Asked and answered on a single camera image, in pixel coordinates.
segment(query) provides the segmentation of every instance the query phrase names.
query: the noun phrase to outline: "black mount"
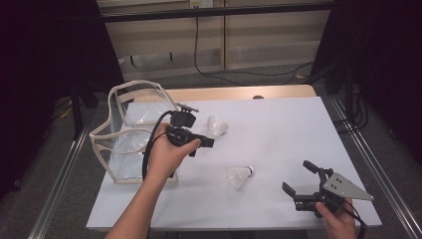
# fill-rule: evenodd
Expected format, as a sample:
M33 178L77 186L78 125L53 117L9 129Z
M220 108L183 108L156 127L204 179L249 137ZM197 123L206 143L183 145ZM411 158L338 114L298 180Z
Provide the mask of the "black mount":
M326 181L334 174L332 168L324 169L322 167L317 167L307 160L304 161L304 167L312 173L318 173L320 180L319 191L315 192L313 195L296 195L296 192L285 182L283 182L283 190L293 198L296 210L312 211L316 217L322 218L316 209L316 203L320 201L325 204L329 211L334 213L338 209L336 205L342 205L344 198L337 196L323 188L323 185L326 183Z
M196 121L196 117L191 113L197 110L178 104L180 112L173 112L170 118L170 125L166 129L168 140L175 146L182 146L195 138L201 139L201 147L213 147L214 139L201 134L192 133L184 127L191 128ZM189 153L189 156L195 156L196 150Z

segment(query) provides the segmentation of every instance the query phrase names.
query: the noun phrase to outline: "metal rail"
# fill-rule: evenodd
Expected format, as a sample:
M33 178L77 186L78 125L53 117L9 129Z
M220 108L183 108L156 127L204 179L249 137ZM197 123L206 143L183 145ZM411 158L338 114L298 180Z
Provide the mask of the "metal rail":
M332 10L336 8L362 6L355 2L317 2L317 3L300 3L300 4L279 4L264 6L247 6L247 7L220 7L220 8L201 8L201 9L181 9L170 11L155 12L134 12L119 14L102 14L98 17L78 16L64 18L62 20L90 23L90 22L130 22L130 21L146 21L176 18L195 18L195 17L215 17L215 16L233 16L233 15L250 15L265 13L286 13L286 12L310 12Z
M338 115L342 120L344 120L346 127L352 128L351 123L346 119L346 114L344 113L345 107L341 100L331 99L331 102L334 105ZM376 156L373 154L372 150L369 148L369 145L366 143L360 131L351 131L350 136L356 144L370 171L372 172L372 175L375 177L375 180L378 182L379 186L384 192L385 197L390 203L392 209L402 223L404 229L407 231L409 238L422 238L422 230L418 221L416 220L407 203L391 183L390 179L388 178L381 164L378 162Z
M78 154L82 148L82 145L84 144L88 132L88 125L90 125L93 116L94 114L91 112L88 122L86 123L82 132L76 139L74 139L68 156L66 157L65 163L63 164L62 170L60 171L53 189L51 190L40 214L38 215L37 221L35 222L28 239L43 239L46 236L54 213L56 212L56 209L60 203L62 194L65 191L66 183L68 182L72 168L74 167Z

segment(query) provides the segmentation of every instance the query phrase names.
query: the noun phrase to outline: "wall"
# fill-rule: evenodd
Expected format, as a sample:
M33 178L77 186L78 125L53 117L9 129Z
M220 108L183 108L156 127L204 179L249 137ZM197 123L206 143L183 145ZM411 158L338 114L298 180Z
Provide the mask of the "wall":
M299 2L298 0L227 0L225 4L229 7L237 7ZM223 6L223 4L224 1L214 1L214 7ZM189 8L189 1L170 0L156 4L102 7L101 11L108 14L186 8ZM292 43L310 43L314 46L315 42L321 38L328 13L329 11L317 11L200 18L198 49L219 49L222 66L226 65L226 68L230 68L234 58L231 53L236 48L269 47ZM168 54L194 49L196 22L193 18L107 23L106 27L118 57ZM316 53L317 45L316 47L307 46L305 49L307 51L311 49L308 54L309 58L312 58Z

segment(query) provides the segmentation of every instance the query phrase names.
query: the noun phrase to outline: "electrical outlet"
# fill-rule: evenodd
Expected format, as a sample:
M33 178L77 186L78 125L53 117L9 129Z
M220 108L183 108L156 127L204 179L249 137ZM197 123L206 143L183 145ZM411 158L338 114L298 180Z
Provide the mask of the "electrical outlet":
M190 8L200 8L201 7L201 0L190 0Z
M213 0L202 0L201 8L213 8Z

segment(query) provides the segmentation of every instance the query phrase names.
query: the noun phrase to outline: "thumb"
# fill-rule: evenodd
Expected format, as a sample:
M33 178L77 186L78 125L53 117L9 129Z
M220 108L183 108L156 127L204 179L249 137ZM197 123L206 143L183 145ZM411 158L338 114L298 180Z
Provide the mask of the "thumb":
M180 148L182 148L183 152L186 154L191 153L192 151L196 150L201 145L201 139L195 138L189 143L184 144Z

